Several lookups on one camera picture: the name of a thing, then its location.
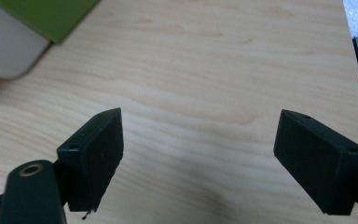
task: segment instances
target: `light wood surface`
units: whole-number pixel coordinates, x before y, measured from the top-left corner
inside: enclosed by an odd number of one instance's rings
[[[282,109],[358,143],[342,1],[101,1],[28,75],[0,81],[0,193],[115,107],[124,159],[99,211],[68,223],[357,223],[357,205],[322,214],[272,152]]]

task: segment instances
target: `wooden table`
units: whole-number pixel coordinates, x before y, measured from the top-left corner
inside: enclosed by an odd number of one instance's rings
[[[272,152],[282,109],[358,143],[342,1],[101,1],[28,75],[0,80],[0,193],[115,107],[124,159],[84,223],[357,223],[358,205],[322,214]]]

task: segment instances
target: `wooden tabletop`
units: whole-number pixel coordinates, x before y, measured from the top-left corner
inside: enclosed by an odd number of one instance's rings
[[[358,205],[324,215],[272,152],[282,109],[358,143],[342,1],[101,1],[29,74],[0,80],[0,194],[116,107],[122,163],[98,212],[68,223],[357,223]]]

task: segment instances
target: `green object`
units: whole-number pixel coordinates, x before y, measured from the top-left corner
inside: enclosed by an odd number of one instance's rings
[[[0,6],[59,44],[97,2],[98,0],[0,0]]]

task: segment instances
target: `white object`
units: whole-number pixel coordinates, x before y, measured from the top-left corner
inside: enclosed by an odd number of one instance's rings
[[[0,78],[25,74],[50,40],[0,8]]]

